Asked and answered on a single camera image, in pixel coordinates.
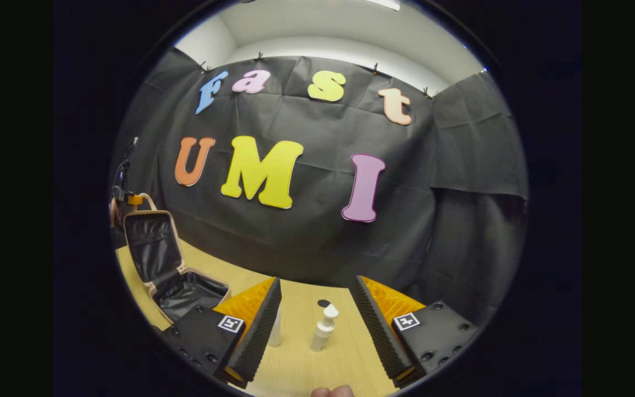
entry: black fabric backdrop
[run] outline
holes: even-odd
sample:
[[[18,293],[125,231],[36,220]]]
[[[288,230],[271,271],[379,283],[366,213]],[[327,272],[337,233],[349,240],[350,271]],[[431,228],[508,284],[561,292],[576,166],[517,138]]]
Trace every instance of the black fabric backdrop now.
[[[250,70],[272,73],[257,94],[232,84]],[[229,71],[214,102],[195,114],[199,90]],[[346,76],[335,103],[308,97],[320,70]],[[383,113],[378,90],[399,88],[413,121]],[[260,158],[278,141],[303,145],[290,183],[289,210],[242,193],[220,193],[232,139],[256,139]],[[428,303],[444,299],[476,324],[496,309],[518,264],[528,187],[521,143],[501,93],[486,73],[426,99],[396,78],[342,61],[302,56],[240,61],[202,73],[172,50],[139,88],[114,154],[139,137],[127,188],[148,192],[170,211],[179,236],[213,256],[292,281],[350,286],[356,274]],[[174,177],[180,141],[216,140],[194,186]],[[187,163],[194,165],[197,146]],[[346,221],[350,156],[383,159],[373,223]]]

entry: finger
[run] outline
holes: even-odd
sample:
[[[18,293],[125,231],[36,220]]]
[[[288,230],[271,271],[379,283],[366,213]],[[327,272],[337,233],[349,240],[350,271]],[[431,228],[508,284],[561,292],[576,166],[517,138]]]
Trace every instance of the finger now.
[[[310,397],[330,397],[330,390],[325,387],[318,387],[310,393]]]
[[[349,385],[345,384],[340,387],[335,387],[330,393],[330,397],[354,397],[354,392]]]

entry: open suitcase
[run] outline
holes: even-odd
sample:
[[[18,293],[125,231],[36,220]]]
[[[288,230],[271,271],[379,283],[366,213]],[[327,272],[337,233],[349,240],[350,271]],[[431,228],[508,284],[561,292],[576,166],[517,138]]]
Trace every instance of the open suitcase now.
[[[173,216],[157,210],[148,194],[139,196],[151,210],[134,206],[124,217],[124,235],[136,271],[163,316],[173,323],[196,305],[214,308],[231,297],[225,282],[186,267]]]

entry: light wood tabletop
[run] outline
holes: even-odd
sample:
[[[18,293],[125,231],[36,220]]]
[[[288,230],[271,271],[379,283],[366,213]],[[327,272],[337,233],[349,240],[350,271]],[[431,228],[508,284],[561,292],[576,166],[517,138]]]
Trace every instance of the light wood tabletop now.
[[[229,284],[232,296],[270,275],[249,271],[217,259],[183,240],[185,264]],[[148,295],[128,247],[117,250],[121,271],[141,311],[159,329],[170,326]],[[346,288],[313,286],[281,280],[281,341],[266,347],[254,381],[245,392],[257,396],[308,397],[317,387],[333,389],[348,384],[355,395],[380,396],[395,392],[381,366],[366,325]],[[315,324],[322,319],[319,299],[337,307],[335,332],[320,352],[310,350]]]

